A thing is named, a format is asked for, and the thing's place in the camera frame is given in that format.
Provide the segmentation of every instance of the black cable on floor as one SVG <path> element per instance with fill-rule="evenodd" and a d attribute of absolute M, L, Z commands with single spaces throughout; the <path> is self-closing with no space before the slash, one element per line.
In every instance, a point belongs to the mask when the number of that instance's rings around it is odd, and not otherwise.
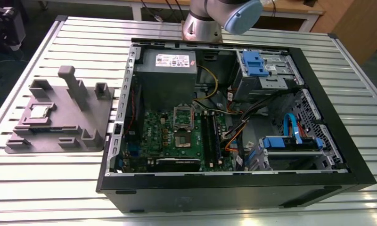
<path fill-rule="evenodd" d="M 170 19 L 170 17 L 173 16 L 173 14 L 174 14 L 174 10 L 172 10 L 172 13 L 170 13 L 170 15 L 165 18 L 165 20 Z"/>
<path fill-rule="evenodd" d="M 182 10 L 181 10 L 181 7 L 180 7 L 180 3 L 177 0 L 174 0 L 176 4 L 177 4 L 177 7 L 178 7 L 178 10 L 180 10 L 180 14 L 181 14 L 181 20 L 184 20 L 184 14 L 182 14 Z"/>

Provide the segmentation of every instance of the aluminum slotted table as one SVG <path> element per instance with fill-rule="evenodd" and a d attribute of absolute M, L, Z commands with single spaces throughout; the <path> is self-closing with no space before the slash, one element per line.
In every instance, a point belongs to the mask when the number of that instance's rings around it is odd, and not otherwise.
<path fill-rule="evenodd" d="M 377 225 L 377 184 L 293 209 L 121 214 L 96 193 L 100 153 L 6 154 L 5 142 L 29 101 L 28 85 L 73 65 L 85 86 L 120 95 L 130 38 L 181 39 L 180 24 L 60 16 L 0 109 L 0 224 L 34 225 Z M 377 180 L 377 90 L 340 41 L 326 34 L 250 30 L 224 42 L 302 49 Z M 110 112 L 108 131 L 112 131 Z"/>

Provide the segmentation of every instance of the white desk leg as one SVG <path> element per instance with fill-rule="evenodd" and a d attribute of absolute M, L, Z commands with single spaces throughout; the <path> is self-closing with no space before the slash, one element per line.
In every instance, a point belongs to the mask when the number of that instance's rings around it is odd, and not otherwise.
<path fill-rule="evenodd" d="M 310 32 L 314 23 L 318 19 L 320 15 L 316 14 L 308 14 L 308 18 L 304 20 L 302 25 L 300 27 L 300 32 Z"/>
<path fill-rule="evenodd" d="M 142 21 L 141 4 L 132 4 L 133 20 Z"/>

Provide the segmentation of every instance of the dark floor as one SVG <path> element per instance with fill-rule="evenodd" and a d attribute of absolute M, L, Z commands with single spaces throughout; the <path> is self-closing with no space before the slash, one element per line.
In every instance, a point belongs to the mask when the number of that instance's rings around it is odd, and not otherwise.
<path fill-rule="evenodd" d="M 41 11 L 36 1 L 24 2 L 29 23 L 25 25 L 26 37 L 22 42 L 21 51 L 13 53 L 10 56 L 0 54 L 0 61 L 8 60 L 0 63 L 0 106 L 24 71 L 28 63 L 26 61 L 30 59 L 57 15 L 125 20 L 133 19 L 129 7 L 49 2 L 48 10 Z M 165 18 L 165 22 L 176 22 L 170 10 L 165 9 L 156 13 Z M 142 19 L 145 21 L 154 21 L 146 10 L 142 10 Z M 377 52 L 370 60 L 362 65 L 362 69 L 377 87 Z"/>

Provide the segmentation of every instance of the wooden cabinet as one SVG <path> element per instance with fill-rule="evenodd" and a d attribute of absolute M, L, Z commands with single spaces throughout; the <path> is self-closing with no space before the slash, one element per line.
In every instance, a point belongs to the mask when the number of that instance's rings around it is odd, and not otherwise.
<path fill-rule="evenodd" d="M 318 0 L 325 14 L 312 32 L 334 33 L 358 64 L 377 50 L 377 0 Z"/>

